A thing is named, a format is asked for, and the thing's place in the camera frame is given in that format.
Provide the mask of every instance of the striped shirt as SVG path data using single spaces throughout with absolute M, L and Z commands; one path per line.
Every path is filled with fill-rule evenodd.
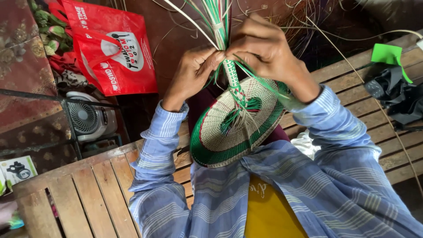
M 314 161 L 291 143 L 275 141 L 225 167 L 193 163 L 191 210 L 172 176 L 177 132 L 187 112 L 186 104 L 171 113 L 159 103 L 150 128 L 141 133 L 145 141 L 131 164 L 129 208 L 143 238 L 244 237 L 251 174 L 285 195 L 310 238 L 423 238 L 423 225 L 378 164 L 380 148 L 330 88 L 324 86 L 307 107 L 292 110 L 297 124 L 307 126 L 313 143 L 321 146 Z

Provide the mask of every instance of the electric fan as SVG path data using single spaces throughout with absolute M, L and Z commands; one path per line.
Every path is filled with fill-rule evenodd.
M 99 102 L 97 99 L 88 94 L 76 91 L 66 93 L 66 97 L 77 100 Z M 118 128 L 116 123 L 116 113 L 113 108 L 73 102 L 68 103 L 68 107 L 79 141 L 94 140 L 102 135 L 112 134 Z

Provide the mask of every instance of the green paper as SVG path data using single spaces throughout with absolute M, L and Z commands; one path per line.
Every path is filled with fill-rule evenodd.
M 398 46 L 374 44 L 371 61 L 401 66 L 401 52 L 402 48 Z M 404 76 L 404 79 L 407 80 L 407 82 L 413 83 L 413 81 L 408 78 L 404 68 L 402 68 L 402 75 Z

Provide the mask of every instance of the bag handle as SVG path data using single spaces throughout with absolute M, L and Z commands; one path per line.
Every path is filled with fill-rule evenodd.
M 60 5 L 59 3 L 49 3 L 49 10 L 53 14 L 53 16 L 57 17 L 59 20 L 69 25 L 69 20 L 59 12 L 61 11 L 66 14 L 65 8 L 62 5 Z
M 98 57 L 98 58 L 93 59 L 90 62 L 88 62 L 88 66 L 90 68 L 94 68 L 97 64 L 99 64 L 101 62 L 104 62 L 104 61 L 106 61 L 106 60 L 108 60 L 108 59 L 110 59 L 110 58 L 112 58 L 112 57 L 114 57 L 114 56 L 116 56 L 116 55 L 118 55 L 118 54 L 121 53 L 122 44 L 121 44 L 121 42 L 119 40 L 117 40 L 115 38 L 112 38 L 110 36 L 104 35 L 102 33 L 99 33 L 99 32 L 97 32 L 95 30 L 89 30 L 89 29 L 81 28 L 81 27 L 76 27 L 76 28 L 73 28 L 73 29 L 74 29 L 75 32 L 78 32 L 79 31 L 80 33 L 88 34 L 89 36 L 91 36 L 93 38 L 100 39 L 100 40 L 105 40 L 105 41 L 110 42 L 112 44 L 115 44 L 115 45 L 117 45 L 119 47 L 119 50 L 116 53 L 112 54 L 112 55 L 101 56 L 101 57 Z

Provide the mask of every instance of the metal frame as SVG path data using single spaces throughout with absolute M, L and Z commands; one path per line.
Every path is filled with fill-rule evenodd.
M 25 97 L 25 98 L 33 98 L 33 99 L 39 99 L 39 100 L 50 100 L 50 101 L 56 101 L 60 102 L 62 105 L 63 111 L 65 112 L 66 119 L 68 120 L 69 128 L 71 129 L 71 138 L 67 139 L 65 141 L 55 142 L 55 143 L 45 143 L 38 146 L 31 146 L 27 148 L 15 148 L 15 149 L 6 149 L 0 151 L 0 156 L 4 155 L 10 155 L 17 152 L 26 152 L 31 150 L 38 150 L 38 149 L 45 149 L 49 147 L 54 147 L 61 144 L 73 144 L 74 149 L 77 155 L 77 160 L 82 160 L 82 153 L 81 148 L 79 145 L 78 137 L 76 135 L 76 131 L 74 128 L 74 125 L 72 124 L 72 120 L 69 113 L 69 107 L 68 103 L 80 103 L 80 104 L 88 104 L 93 106 L 101 106 L 101 107 L 109 107 L 109 108 L 115 108 L 115 109 L 121 109 L 119 105 L 114 104 L 108 104 L 108 103 L 101 103 L 101 102 L 91 102 L 91 101 L 84 101 L 84 100 L 76 100 L 76 99 L 70 99 L 66 97 L 61 96 L 49 96 L 49 95 L 43 95 L 43 94 L 35 94 L 35 93 L 28 93 L 28 92 L 22 92 L 22 91 L 15 91 L 15 90 L 8 90 L 8 89 L 0 89 L 0 94 L 5 96 L 12 96 L 12 97 Z

